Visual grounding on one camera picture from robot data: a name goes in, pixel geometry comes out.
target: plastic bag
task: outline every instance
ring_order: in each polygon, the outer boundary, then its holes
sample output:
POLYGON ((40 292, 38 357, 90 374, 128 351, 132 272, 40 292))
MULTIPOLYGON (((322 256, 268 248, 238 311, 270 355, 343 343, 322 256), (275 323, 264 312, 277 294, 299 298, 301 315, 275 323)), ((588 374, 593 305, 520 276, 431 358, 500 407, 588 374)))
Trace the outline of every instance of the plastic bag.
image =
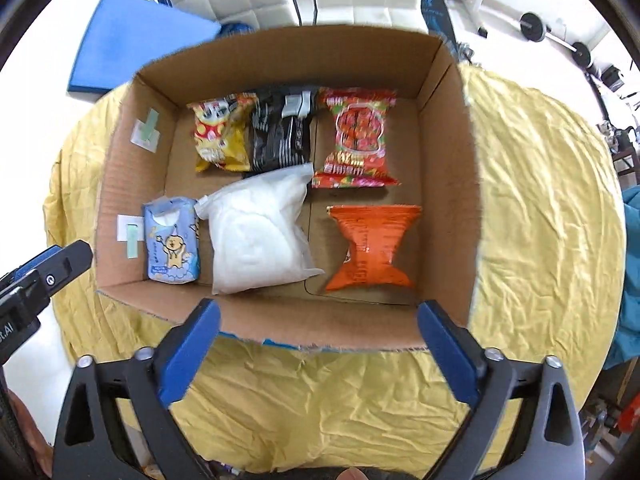
POLYGON ((326 290, 349 285, 413 286, 409 277, 391 265, 402 236, 422 208, 417 205, 334 205, 327 208, 340 232, 350 241, 347 257, 326 290))
POLYGON ((146 271, 149 279, 163 283, 188 283, 198 279, 198 219, 193 198, 163 196, 143 207, 146 271))
POLYGON ((322 274, 296 219, 311 164, 270 171, 225 186, 195 206, 209 220, 213 293, 299 282, 322 274))
POLYGON ((316 89, 258 93, 251 114, 251 169, 257 173, 309 162, 310 124, 316 89))
POLYGON ((193 135, 201 158, 196 171, 211 164, 227 171, 249 171, 244 133, 255 101, 255 94, 244 93, 189 105, 196 115, 193 135))
POLYGON ((313 187, 382 187, 398 181, 386 170, 385 115, 396 103, 389 90, 324 90, 335 118, 335 149, 313 178, 313 187))

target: dumbbell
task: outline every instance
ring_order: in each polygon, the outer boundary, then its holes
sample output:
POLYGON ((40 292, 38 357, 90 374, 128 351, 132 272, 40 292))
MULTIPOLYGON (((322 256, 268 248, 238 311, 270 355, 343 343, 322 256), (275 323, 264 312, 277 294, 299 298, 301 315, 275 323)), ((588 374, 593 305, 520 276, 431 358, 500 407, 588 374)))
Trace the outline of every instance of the dumbbell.
POLYGON ((565 48, 568 48, 571 51, 571 57, 577 66, 586 69, 591 66, 591 52, 584 43, 576 41, 574 44, 568 44, 566 41, 554 36, 550 32, 551 29, 542 22, 537 14, 534 14, 533 12, 526 12, 522 15, 520 19, 520 31, 527 40, 535 41, 536 43, 539 43, 545 38, 549 38, 550 40, 561 44, 565 48))

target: green tape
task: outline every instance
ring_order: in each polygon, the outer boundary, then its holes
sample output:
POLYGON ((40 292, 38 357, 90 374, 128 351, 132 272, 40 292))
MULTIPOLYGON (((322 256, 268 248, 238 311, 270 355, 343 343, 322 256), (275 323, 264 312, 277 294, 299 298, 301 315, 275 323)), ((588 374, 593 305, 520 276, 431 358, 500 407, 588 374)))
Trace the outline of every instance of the green tape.
POLYGON ((127 224, 127 258, 138 257, 138 226, 127 224))
POLYGON ((142 140, 149 140, 151 138, 151 134, 156 129, 156 124, 158 124, 158 115, 158 112, 153 108, 149 110, 149 115, 146 116, 146 122, 140 126, 140 138, 142 140))

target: red snack bag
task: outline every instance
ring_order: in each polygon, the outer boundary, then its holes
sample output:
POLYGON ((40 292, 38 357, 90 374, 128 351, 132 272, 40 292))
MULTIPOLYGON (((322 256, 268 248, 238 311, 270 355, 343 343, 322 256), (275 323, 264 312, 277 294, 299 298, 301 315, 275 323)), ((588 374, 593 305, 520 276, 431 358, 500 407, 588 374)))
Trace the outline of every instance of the red snack bag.
POLYGON ((348 285, 413 286, 409 277, 391 265, 400 240, 422 208, 417 205, 334 205, 327 208, 340 232, 350 241, 342 267, 326 290, 348 285))
POLYGON ((311 181, 313 187, 382 187, 398 181, 385 164, 385 115, 396 104, 390 90, 327 89, 321 101, 335 118, 335 149, 311 181))

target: person's finger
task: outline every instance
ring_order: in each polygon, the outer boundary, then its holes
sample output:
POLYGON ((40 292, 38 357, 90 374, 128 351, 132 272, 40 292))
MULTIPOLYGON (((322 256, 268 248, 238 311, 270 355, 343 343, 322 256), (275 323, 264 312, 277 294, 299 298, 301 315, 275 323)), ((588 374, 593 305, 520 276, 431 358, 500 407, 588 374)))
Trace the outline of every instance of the person's finger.
POLYGON ((335 480, 368 480, 367 476, 360 471, 357 467, 350 467, 345 469, 338 475, 335 480))
POLYGON ((9 398, 11 399, 15 418, 18 419, 18 425, 20 426, 20 431, 25 441, 33 450, 33 455, 42 472, 51 478, 53 470, 53 448, 47 444, 44 436, 42 436, 42 433, 40 433, 40 430, 36 426, 36 422, 33 420, 31 413, 29 413, 27 407, 20 400, 20 397, 9 390, 9 398))

